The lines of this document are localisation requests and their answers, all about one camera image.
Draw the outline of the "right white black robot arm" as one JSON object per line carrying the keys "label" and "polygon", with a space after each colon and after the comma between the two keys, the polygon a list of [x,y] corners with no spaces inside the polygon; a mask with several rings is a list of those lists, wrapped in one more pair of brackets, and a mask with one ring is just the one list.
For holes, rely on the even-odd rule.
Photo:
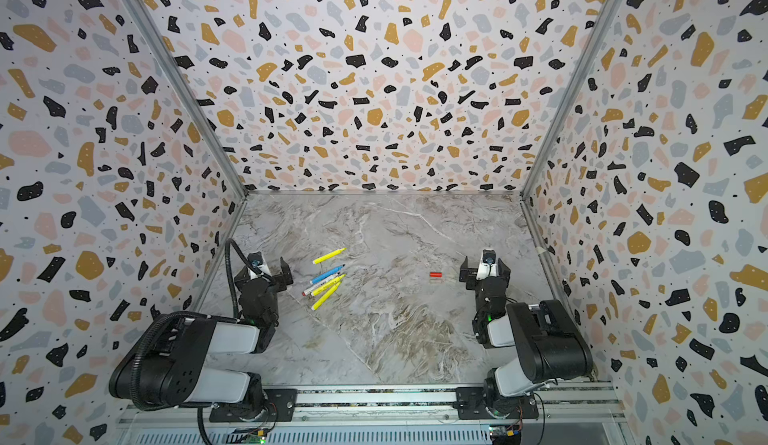
{"label": "right white black robot arm", "polygon": [[525,414],[525,398],[549,382],[588,376],[593,358],[586,340],[558,300],[526,304],[507,296],[511,269],[493,250],[477,266],[465,259],[458,280],[474,293],[472,332],[486,349],[512,348],[515,357],[489,371],[477,398],[465,400],[476,414],[506,418]]}

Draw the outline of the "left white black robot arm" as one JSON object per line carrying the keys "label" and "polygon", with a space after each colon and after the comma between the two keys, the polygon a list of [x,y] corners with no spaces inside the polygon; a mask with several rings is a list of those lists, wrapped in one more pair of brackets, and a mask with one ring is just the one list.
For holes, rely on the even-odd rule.
{"label": "left white black robot arm", "polygon": [[211,407],[214,422],[277,420],[277,405],[254,372],[216,369],[214,355],[264,352],[279,325],[277,296],[294,282],[285,261],[272,274],[258,253],[232,278],[235,317],[173,312],[155,318],[109,380],[112,397],[141,411]]}

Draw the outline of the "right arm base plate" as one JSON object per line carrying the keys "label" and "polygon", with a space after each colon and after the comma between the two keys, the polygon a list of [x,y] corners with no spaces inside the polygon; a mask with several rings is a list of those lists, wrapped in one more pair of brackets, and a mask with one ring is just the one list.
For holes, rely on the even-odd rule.
{"label": "right arm base plate", "polygon": [[539,410],[531,396],[503,397],[483,387],[458,387],[455,390],[460,420],[537,419]]}

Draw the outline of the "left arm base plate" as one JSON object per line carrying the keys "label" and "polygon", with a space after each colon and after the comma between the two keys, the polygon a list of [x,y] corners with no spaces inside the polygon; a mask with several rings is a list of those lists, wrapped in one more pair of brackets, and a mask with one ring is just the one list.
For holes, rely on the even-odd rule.
{"label": "left arm base plate", "polygon": [[290,422],[297,403],[298,390],[294,388],[268,388],[240,403],[220,404],[209,415],[211,423],[267,425]]}

